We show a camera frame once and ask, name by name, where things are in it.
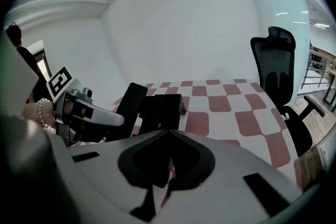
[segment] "dark hair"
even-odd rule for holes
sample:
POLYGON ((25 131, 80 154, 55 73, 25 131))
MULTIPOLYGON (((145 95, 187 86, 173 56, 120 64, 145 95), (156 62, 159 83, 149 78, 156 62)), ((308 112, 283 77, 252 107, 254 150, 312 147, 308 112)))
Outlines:
POLYGON ((21 45, 21 29, 16 25, 16 23, 12 23, 6 29, 6 33, 14 46, 21 45))

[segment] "chair armrest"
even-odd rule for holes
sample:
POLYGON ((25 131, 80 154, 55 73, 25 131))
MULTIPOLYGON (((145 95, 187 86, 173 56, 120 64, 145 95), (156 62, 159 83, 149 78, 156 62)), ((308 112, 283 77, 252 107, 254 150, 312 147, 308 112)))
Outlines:
POLYGON ((317 111, 317 113, 320 114, 321 117, 324 117, 325 112, 323 108, 316 103, 311 97, 309 96, 304 96, 304 99, 308 102, 308 106, 301 112, 299 115, 300 119, 303 120, 313 109, 317 111))

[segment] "window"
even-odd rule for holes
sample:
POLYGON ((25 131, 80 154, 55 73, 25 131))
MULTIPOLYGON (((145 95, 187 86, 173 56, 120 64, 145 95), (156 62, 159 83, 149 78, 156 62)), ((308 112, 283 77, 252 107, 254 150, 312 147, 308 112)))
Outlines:
POLYGON ((46 58, 46 54, 44 53, 44 50, 36 53, 34 57, 36 59, 38 68, 42 72, 45 79, 48 81, 51 77, 51 72, 48 66, 48 62, 47 62, 47 58, 46 58))

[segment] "chair headrest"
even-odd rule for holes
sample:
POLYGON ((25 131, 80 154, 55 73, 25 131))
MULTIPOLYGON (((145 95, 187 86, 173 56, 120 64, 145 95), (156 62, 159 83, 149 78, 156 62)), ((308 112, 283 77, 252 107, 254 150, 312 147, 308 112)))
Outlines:
POLYGON ((295 39, 290 31, 276 26, 268 27, 268 38, 264 49, 278 49, 293 52, 295 51, 295 47, 295 39))

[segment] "black mesh chair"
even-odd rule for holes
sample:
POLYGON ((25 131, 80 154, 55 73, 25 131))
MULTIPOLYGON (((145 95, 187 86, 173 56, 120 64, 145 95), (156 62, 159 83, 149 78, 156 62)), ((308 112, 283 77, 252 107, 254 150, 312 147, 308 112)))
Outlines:
POLYGON ((311 97, 305 96, 308 106, 298 115, 292 108, 285 106, 293 94, 294 75, 294 36, 280 27, 269 27, 267 38, 251 39, 253 55, 256 59, 260 86, 276 105, 280 114, 289 115, 285 120, 292 136, 298 156, 305 153, 312 145, 310 133, 303 119, 315 109, 321 117, 324 110, 311 97))

